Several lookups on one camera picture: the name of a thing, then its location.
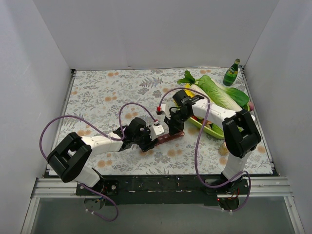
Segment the red weekly pill organizer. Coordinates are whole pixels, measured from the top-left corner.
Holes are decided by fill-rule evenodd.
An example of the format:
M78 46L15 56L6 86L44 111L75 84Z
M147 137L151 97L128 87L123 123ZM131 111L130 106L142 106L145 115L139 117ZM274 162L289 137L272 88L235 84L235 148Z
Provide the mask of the red weekly pill organizer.
M183 137L184 135L185 135L185 133L183 131L178 132L174 135L170 135L169 133L161 135L161 136L157 137L156 145L161 145L161 144L167 143L171 140L177 139L179 137Z

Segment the clear pill bottle yellow pills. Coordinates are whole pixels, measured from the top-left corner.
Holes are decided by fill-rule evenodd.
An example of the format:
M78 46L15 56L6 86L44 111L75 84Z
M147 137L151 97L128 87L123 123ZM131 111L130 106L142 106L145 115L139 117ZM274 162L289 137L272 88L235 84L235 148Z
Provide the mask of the clear pill bottle yellow pills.
M219 149L218 149L218 153L219 153L221 156L226 156L226 155L229 154L229 150L228 150L228 148L227 148L225 142L223 142L223 143L220 145L220 147L219 147Z

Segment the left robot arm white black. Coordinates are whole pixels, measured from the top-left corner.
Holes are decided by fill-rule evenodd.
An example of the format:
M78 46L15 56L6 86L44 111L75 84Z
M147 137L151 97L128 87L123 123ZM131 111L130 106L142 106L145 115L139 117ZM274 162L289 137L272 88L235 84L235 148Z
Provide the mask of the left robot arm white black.
M100 174L86 166L89 157L121 152L132 145L138 145L145 152L154 148L157 137L163 133L163 128L158 122L148 126L138 117L108 136L79 136L72 132L48 155L47 162L64 183L82 183L91 194L98 195L103 191L104 184Z

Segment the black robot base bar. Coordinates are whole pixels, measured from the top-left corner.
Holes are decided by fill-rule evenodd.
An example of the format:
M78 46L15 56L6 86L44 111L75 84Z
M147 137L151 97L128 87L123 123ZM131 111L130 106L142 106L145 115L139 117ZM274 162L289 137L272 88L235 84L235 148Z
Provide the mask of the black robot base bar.
M210 189L196 175L105 175L93 190L111 198L117 205L203 204L217 206L220 196L240 198L249 184L243 178L235 185Z

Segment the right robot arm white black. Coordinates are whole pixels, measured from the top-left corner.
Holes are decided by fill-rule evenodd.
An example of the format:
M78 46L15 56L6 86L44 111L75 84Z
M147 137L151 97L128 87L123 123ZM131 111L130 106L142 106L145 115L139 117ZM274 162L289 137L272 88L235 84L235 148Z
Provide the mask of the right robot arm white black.
M173 99L178 104L178 111L171 113L170 108L163 104L164 97L170 92L178 90ZM254 117L247 110L235 112L227 110L210 102L207 95L204 95L194 89L178 87L169 90L161 98L156 108L158 115L164 114L168 127L174 132L173 121L179 124L184 123L191 116L203 118L197 141L195 144L195 172L196 176L205 187L210 189L221 188L227 194L233 193L238 188L238 182L243 174L247 159L261 141L261 135L254 123ZM205 122L209 120L222 127L226 147L230 154L227 164L221 175L225 179L221 180L219 185L209 185L199 175L197 154L199 141L202 135Z

